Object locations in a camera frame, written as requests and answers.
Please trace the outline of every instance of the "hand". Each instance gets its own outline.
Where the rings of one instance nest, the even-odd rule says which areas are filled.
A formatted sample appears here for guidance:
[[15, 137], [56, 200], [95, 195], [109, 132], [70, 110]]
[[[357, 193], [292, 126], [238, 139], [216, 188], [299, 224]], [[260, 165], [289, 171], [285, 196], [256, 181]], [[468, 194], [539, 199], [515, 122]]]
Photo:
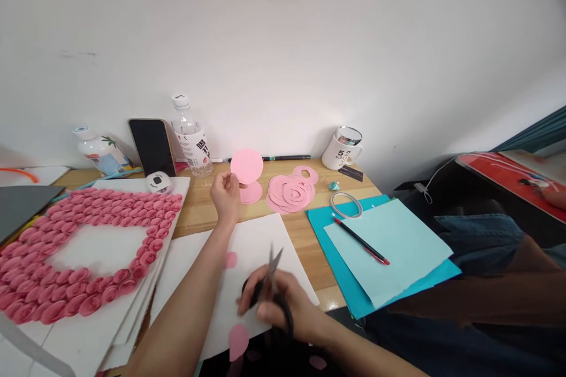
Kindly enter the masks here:
[[[250, 275], [242, 297], [237, 301], [238, 315], [243, 315], [248, 311], [254, 287], [268, 271], [269, 266], [263, 265]], [[293, 274], [276, 270], [275, 282], [278, 291], [285, 296], [291, 310], [294, 324], [293, 337], [301, 342], [321, 346], [324, 338], [323, 331], [328, 328], [327, 320], [332, 321], [332, 318], [329, 318], [318, 306], [313, 305]], [[262, 290], [262, 294], [270, 292], [269, 286]], [[282, 309], [269, 299], [259, 300], [258, 319], [267, 324], [285, 328], [285, 315]]]
[[214, 177], [210, 188], [210, 197], [216, 207], [218, 223], [235, 225], [240, 218], [240, 186], [236, 174], [230, 171]]

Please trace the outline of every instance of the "red pen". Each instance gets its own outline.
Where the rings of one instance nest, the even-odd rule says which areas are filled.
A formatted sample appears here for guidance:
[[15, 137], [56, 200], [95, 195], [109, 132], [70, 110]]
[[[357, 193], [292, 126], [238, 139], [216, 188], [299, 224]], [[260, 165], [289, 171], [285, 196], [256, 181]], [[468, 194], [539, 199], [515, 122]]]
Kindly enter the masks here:
[[377, 259], [379, 262], [381, 262], [384, 265], [390, 265], [390, 262], [387, 259], [385, 259], [385, 257], [381, 253], [376, 251], [373, 247], [371, 247], [368, 243], [366, 243], [366, 241], [364, 239], [362, 239], [355, 232], [350, 230], [346, 224], [344, 224], [342, 221], [340, 221], [336, 217], [334, 217], [334, 221], [340, 227], [342, 227], [349, 235], [351, 235], [354, 239], [356, 239], [369, 253], [371, 253], [373, 255], [373, 257], [375, 259]]

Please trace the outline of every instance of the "clear tape roll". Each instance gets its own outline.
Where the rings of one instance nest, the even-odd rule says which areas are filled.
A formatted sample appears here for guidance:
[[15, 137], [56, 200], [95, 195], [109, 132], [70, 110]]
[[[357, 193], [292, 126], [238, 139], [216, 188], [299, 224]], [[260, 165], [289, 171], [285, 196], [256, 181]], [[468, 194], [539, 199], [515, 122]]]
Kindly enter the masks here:
[[[358, 207], [358, 213], [356, 215], [346, 215], [343, 212], [340, 212], [338, 210], [338, 208], [336, 207], [336, 204], [334, 203], [334, 198], [338, 195], [342, 195], [342, 196], [346, 196], [349, 197], [350, 199], [352, 199], [352, 201], [356, 204], [356, 206]], [[330, 197], [330, 206], [332, 207], [332, 210], [334, 210], [334, 212], [336, 212], [338, 215], [343, 216], [344, 218], [359, 218], [361, 217], [361, 214], [363, 212], [363, 209], [361, 208], [361, 203], [351, 194], [345, 193], [343, 191], [337, 191], [336, 193], [334, 193], [331, 197]]]

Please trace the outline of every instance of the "bottle label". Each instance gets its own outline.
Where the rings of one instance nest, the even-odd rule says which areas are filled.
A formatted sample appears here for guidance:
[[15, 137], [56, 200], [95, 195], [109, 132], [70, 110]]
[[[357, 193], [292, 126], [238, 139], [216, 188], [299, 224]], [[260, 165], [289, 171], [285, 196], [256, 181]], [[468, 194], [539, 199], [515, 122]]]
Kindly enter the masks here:
[[196, 134], [180, 134], [175, 131], [175, 135], [191, 168], [200, 168], [210, 162], [210, 151], [206, 145], [204, 131]]
[[108, 176], [132, 169], [128, 159], [126, 159], [124, 155], [121, 156], [122, 159], [118, 161], [112, 154], [101, 156], [97, 153], [92, 153], [85, 155], [85, 157], [89, 158], [94, 163], [94, 166], [96, 166], [103, 174]]

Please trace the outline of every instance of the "mug lid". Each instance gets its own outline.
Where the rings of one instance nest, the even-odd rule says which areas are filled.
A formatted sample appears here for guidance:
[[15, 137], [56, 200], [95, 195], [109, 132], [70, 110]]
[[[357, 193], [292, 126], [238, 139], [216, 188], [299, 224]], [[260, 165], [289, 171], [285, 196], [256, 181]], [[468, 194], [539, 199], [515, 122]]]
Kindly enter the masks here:
[[352, 127], [342, 126], [336, 130], [336, 139], [342, 144], [356, 145], [361, 142], [361, 132]]

